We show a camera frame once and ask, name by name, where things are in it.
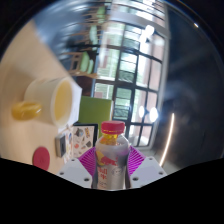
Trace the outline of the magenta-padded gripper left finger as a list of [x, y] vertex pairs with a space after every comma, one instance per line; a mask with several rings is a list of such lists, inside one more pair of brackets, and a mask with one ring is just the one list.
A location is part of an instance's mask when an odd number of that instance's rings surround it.
[[94, 189], [98, 181], [95, 148], [90, 148], [79, 158], [70, 159], [57, 175], [81, 187]]

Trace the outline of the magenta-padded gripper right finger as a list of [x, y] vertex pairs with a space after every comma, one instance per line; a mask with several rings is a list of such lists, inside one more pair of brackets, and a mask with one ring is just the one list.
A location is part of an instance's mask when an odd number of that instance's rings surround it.
[[127, 188], [141, 188], [166, 176], [166, 172], [153, 157], [146, 157], [130, 147], [127, 159]]

